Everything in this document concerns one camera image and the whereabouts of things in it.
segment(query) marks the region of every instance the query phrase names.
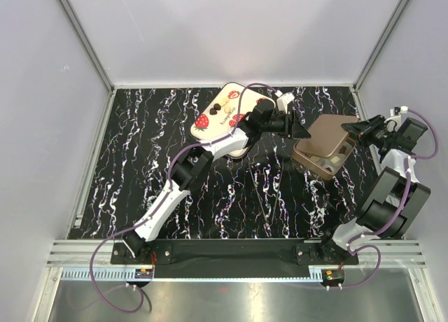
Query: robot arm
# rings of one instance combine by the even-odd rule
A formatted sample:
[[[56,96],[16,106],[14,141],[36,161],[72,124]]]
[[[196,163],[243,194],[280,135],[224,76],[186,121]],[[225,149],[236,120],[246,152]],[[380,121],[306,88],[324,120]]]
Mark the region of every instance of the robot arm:
[[[135,224],[137,228],[123,237],[135,258],[145,242],[157,238],[160,229],[179,202],[190,192],[200,188],[207,178],[211,163],[232,151],[252,146],[263,132],[276,132],[282,137],[299,139],[310,137],[301,126],[295,111],[288,111],[287,103],[278,111],[269,100],[260,101],[254,110],[239,122],[238,128],[215,139],[199,141],[182,150],[184,153],[173,162],[170,179],[151,204],[145,215]]]
[[[349,246],[354,251],[371,239],[401,238],[431,194],[431,190],[416,178],[412,169],[416,160],[410,157],[417,140],[428,128],[413,118],[407,118],[401,124],[400,112],[403,111],[395,108],[392,112],[394,115],[388,119],[377,115],[363,122],[342,125],[358,145],[376,146],[383,170],[369,193],[358,204],[356,217],[325,233],[316,251],[325,263],[343,261],[349,255]],[[388,127],[389,120],[394,121],[393,128]],[[409,192],[404,195],[406,173],[409,170],[410,187]],[[398,210],[399,200],[404,197],[404,206],[399,216],[390,223]]]

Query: brown box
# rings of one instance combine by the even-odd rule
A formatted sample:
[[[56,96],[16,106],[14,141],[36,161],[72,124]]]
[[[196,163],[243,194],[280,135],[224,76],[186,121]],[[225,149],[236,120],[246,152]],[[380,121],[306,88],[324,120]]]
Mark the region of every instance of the brown box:
[[[353,151],[355,141],[341,124],[356,123],[352,115],[323,114],[308,129],[310,139],[295,145],[291,158],[324,180],[331,180]]]

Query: purple cable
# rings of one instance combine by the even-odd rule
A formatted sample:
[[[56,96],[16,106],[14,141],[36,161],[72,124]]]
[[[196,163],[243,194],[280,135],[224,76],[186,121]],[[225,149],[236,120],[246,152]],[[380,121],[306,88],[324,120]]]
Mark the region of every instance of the purple cable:
[[[274,92],[277,92],[277,89],[274,89],[273,87],[271,87],[271,86],[269,86],[269,85],[266,85],[266,84],[263,84],[263,83],[251,83],[251,84],[245,86],[244,89],[241,91],[241,94],[239,95],[239,98],[238,98],[237,116],[239,116],[239,112],[241,111],[241,102],[242,102],[242,100],[243,100],[243,94],[245,93],[245,91],[246,91],[247,89],[249,89],[249,88],[251,88],[251,87],[253,87],[253,86],[263,86],[263,87],[268,88],[268,89],[270,89],[270,90],[272,90],[272,91],[274,91]],[[238,122],[239,122],[239,118],[237,118],[237,121],[235,122],[235,125],[234,125],[234,127],[232,128],[231,133],[226,134],[225,136],[222,136],[222,137],[219,138],[219,139],[213,140],[212,142],[209,142],[209,143],[194,143],[194,144],[192,144],[192,145],[188,145],[188,146],[186,146],[185,148],[182,148],[182,149],[179,151],[179,153],[177,153],[176,156],[174,156],[174,159],[171,161],[171,164],[169,165],[168,173],[167,173],[167,175],[168,175],[168,176],[167,176],[167,179],[168,179],[168,181],[169,181],[169,187],[170,187],[170,188],[173,188],[173,181],[172,181],[172,178],[171,178],[171,172],[172,172],[172,169],[173,169],[173,167],[174,167],[174,164],[176,163],[176,161],[180,158],[180,156],[181,156],[182,154],[184,154],[186,151],[189,151],[191,148],[194,148],[194,147],[200,147],[200,146],[210,146],[210,145],[214,145],[214,144],[217,144],[219,141],[222,141],[222,140],[225,140],[225,139],[231,137],[231,136],[237,131],[237,128],[238,128]]]
[[[118,285],[118,286],[115,286],[115,287],[112,287],[111,289],[106,290],[106,291],[104,292],[104,295],[108,295],[109,293],[115,292],[115,291],[117,291],[118,289],[121,289],[121,288],[132,288],[132,287],[131,287],[131,286],[126,286],[125,284],[120,284],[120,285]],[[70,294],[69,294],[69,291],[67,292],[67,295],[68,295],[67,300],[68,300],[68,303],[69,303],[70,308],[72,308],[73,310],[76,310],[77,312],[82,312],[82,311],[84,311],[84,310],[86,310],[86,309],[89,309],[89,308],[91,308],[91,306],[97,304],[97,303],[100,301],[100,298],[97,298],[96,300],[92,301],[91,303],[89,303],[88,305],[86,305],[86,306],[84,306],[84,307],[82,307],[82,308],[81,308],[81,307],[80,307],[80,308],[76,308],[76,307],[73,305],[73,300],[71,299],[71,296],[70,296]],[[148,304],[149,304],[149,307],[150,307],[150,310],[151,310],[151,301],[149,300],[149,297],[146,295],[146,293],[145,293],[145,296],[144,296],[144,297],[147,299]],[[141,306],[142,306],[142,304],[143,304],[143,299],[144,299],[144,297],[143,297],[143,295],[141,296],[141,302],[140,302],[140,304],[139,304],[139,309],[141,308]]]
[[[439,139],[437,136],[437,133],[435,131],[434,126],[429,122],[428,119],[426,119],[423,115],[421,115],[419,112],[414,111],[412,109],[408,109],[408,111],[410,113],[415,114],[416,116],[419,116],[429,127],[429,129],[431,130],[431,133],[433,134],[433,138],[434,138],[434,153],[429,155],[429,156],[422,156],[422,155],[411,155],[411,158],[413,159],[422,159],[422,160],[429,160],[434,158],[437,153],[439,152]],[[401,211],[403,211],[403,208],[405,207],[405,203],[407,201],[407,196],[409,195],[409,191],[411,188],[411,174],[410,172],[408,172],[407,170],[409,169],[409,160],[407,159],[407,157],[405,158],[405,170],[406,170],[406,186],[405,186],[405,190],[403,191],[403,195],[401,197],[400,203],[397,207],[397,210],[395,211],[395,213],[393,214],[392,218],[390,219],[389,222],[387,222],[381,229],[379,229],[378,231],[375,232],[366,232],[364,234],[358,234],[355,237],[351,238],[349,240],[349,244],[353,243],[355,240],[361,238],[361,235],[365,235],[365,236],[379,236],[382,235],[383,233],[385,233],[385,231],[387,231],[393,224],[393,222],[399,217],[399,215],[401,214]]]
[[[239,115],[239,112],[241,111],[241,102],[242,102],[242,98],[243,98],[243,94],[244,94],[244,92],[246,91],[246,89],[248,89],[248,88],[250,88],[250,87],[252,87],[252,86],[256,86],[256,85],[257,85],[257,86],[264,86],[264,87],[266,87],[266,88],[268,88],[268,89],[270,89],[270,90],[272,90],[272,91],[274,91],[274,92],[277,91],[277,89],[274,89],[273,87],[270,87],[270,86],[268,86],[268,85],[266,85],[266,84],[262,84],[262,83],[252,83],[252,84],[249,84],[249,85],[245,86],[244,89],[241,91],[241,94],[240,94],[240,96],[239,96],[237,116]],[[167,179],[168,179],[168,181],[169,181],[169,187],[170,187],[171,189],[172,189],[172,187],[173,187],[173,181],[172,181],[172,178],[171,178],[171,172],[172,172],[173,166],[174,166],[174,164],[176,163],[176,161],[179,159],[179,157],[180,157],[182,154],[184,154],[186,151],[190,150],[191,148],[199,147],[199,146],[204,146],[204,145],[205,145],[205,146],[209,146],[209,145],[212,145],[212,144],[216,144],[216,143],[218,143],[219,141],[222,141],[222,140],[224,140],[224,139],[226,139],[226,138],[228,138],[228,137],[231,137],[231,136],[236,132],[237,127],[238,127],[238,118],[237,118],[237,121],[236,121],[236,123],[235,123],[235,126],[233,127],[233,130],[231,131],[230,134],[226,134],[225,136],[223,136],[223,137],[221,137],[221,138],[219,138],[219,139],[216,139],[216,140],[214,140],[214,141],[212,141],[212,142],[210,142],[210,143],[194,143],[194,144],[192,144],[192,145],[188,145],[188,146],[186,146],[185,148],[183,148],[182,150],[180,150],[179,153],[177,153],[176,156],[174,156],[174,159],[171,161],[171,164],[170,164],[170,166],[169,166],[169,168],[168,168],[168,173],[167,173],[168,176],[167,176]],[[162,198],[162,200],[161,200],[161,201],[159,202],[159,204],[156,206],[156,208],[154,209],[154,211],[150,214],[151,217],[158,211],[158,209],[159,209],[160,206],[163,204],[163,202],[168,198],[168,195],[169,195],[169,192],[167,192],[167,194],[165,194],[165,196]],[[137,224],[137,225],[132,226],[132,227],[129,227],[129,228],[127,228],[127,229],[121,230],[121,231],[119,231],[119,232],[117,232],[117,233],[114,233],[114,234],[112,234],[111,236],[105,238],[105,240],[103,240],[101,243],[98,244],[98,246],[96,247],[96,249],[95,249],[95,250],[93,251],[93,253],[92,253],[92,257],[90,258],[90,264],[89,264],[90,278],[91,278],[91,280],[92,280],[92,283],[93,283],[93,286],[94,286],[96,292],[98,293],[99,298],[101,299],[101,301],[103,301],[103,302],[106,303],[108,306],[110,306],[111,308],[115,309],[117,312],[120,312],[120,313],[124,313],[124,314],[133,314],[133,313],[138,312],[138,311],[140,310],[141,306],[143,305],[143,301],[144,301],[144,292],[139,288],[139,291],[140,291],[140,294],[141,294],[141,302],[140,302],[139,306],[138,306],[136,309],[133,309],[133,310],[125,310],[125,309],[121,309],[121,308],[115,306],[112,302],[110,302],[110,301],[108,301],[108,300],[106,299],[106,297],[104,296],[104,294],[103,294],[103,293],[101,292],[101,290],[99,289],[98,284],[97,284],[97,281],[95,280],[95,277],[94,277],[94,275],[93,275],[93,262],[94,262],[95,256],[97,255],[98,251],[100,250],[100,248],[101,248],[106,242],[108,242],[108,241],[111,240],[112,238],[115,238],[115,237],[117,237],[117,236],[119,236],[119,235],[122,235],[122,234],[124,234],[124,233],[126,233],[126,232],[133,231],[133,230],[135,230],[135,229],[137,229],[137,228],[140,228],[142,225],[145,225],[146,222],[148,222],[148,219],[142,221],[140,224]]]
[[[340,291],[341,289],[352,289],[352,288],[357,288],[357,287],[360,287],[360,286],[362,286],[362,285],[365,285],[367,282],[369,282],[369,281],[373,278],[373,276],[377,273],[377,271],[378,271],[378,269],[379,269],[379,266],[381,265],[381,252],[379,251],[379,248],[377,248],[375,245],[364,245],[364,246],[362,246],[362,247],[360,247],[360,248],[357,248],[355,251],[350,252],[350,254],[354,256],[354,255],[357,254],[359,251],[361,251],[361,250],[363,250],[363,249],[368,249],[368,248],[375,249],[375,250],[377,251],[377,253],[378,253],[377,264],[376,264],[375,268],[373,269],[373,272],[371,273],[371,275],[369,275],[367,278],[365,278],[364,280],[362,280],[362,281],[359,282],[359,283],[355,283],[355,284],[353,284],[353,285],[346,285],[346,286],[343,286],[343,287],[329,287],[328,290],[332,290],[332,291],[337,290],[337,291]],[[291,283],[290,285],[293,286],[293,287],[299,287],[299,288],[305,288],[305,289],[327,290],[326,287],[322,287],[322,286],[319,286],[319,287],[301,286],[301,285],[298,285],[298,284],[295,284],[295,283]]]
[[[422,119],[427,124],[427,126],[431,130],[431,133],[433,134],[433,138],[434,138],[434,153],[433,154],[431,154],[429,156],[412,155],[411,158],[422,159],[422,160],[429,160],[429,159],[434,158],[437,155],[437,153],[439,153],[439,139],[438,139],[437,133],[435,132],[434,126],[429,122],[428,119],[426,119],[424,116],[422,116],[419,112],[414,111],[410,108],[408,109],[408,111],[410,113],[415,114],[416,116],[419,116],[420,119]]]
[[[92,280],[92,284],[93,287],[95,288],[99,298],[101,299],[101,301],[103,301],[104,303],[106,303],[108,306],[112,307],[113,309],[115,309],[117,312],[120,313],[124,313],[124,314],[133,314],[133,313],[137,313],[141,306],[143,305],[144,302],[144,294],[143,294],[143,290],[141,290],[139,287],[137,287],[139,289],[140,295],[141,295],[141,301],[140,304],[137,306],[136,309],[133,310],[126,310],[126,309],[121,309],[117,306],[115,306],[112,302],[110,302],[109,300],[106,299],[106,297],[104,296],[104,294],[101,292],[101,290],[98,287],[98,283],[95,280],[95,276],[93,275],[93,261],[95,259],[95,256],[97,255],[98,251],[100,250],[100,248],[109,240],[111,240],[112,238],[115,238],[117,236],[122,235],[123,233],[129,232],[129,231],[133,231],[139,227],[141,227],[142,225],[144,225],[148,220],[144,220],[143,222],[141,222],[140,224],[137,224],[133,227],[129,227],[127,229],[118,231],[117,233],[112,234],[111,236],[105,238],[105,240],[103,240],[101,243],[98,244],[98,246],[96,247],[96,249],[93,251],[92,253],[92,257],[90,258],[90,264],[89,264],[89,271],[90,271],[90,278]]]

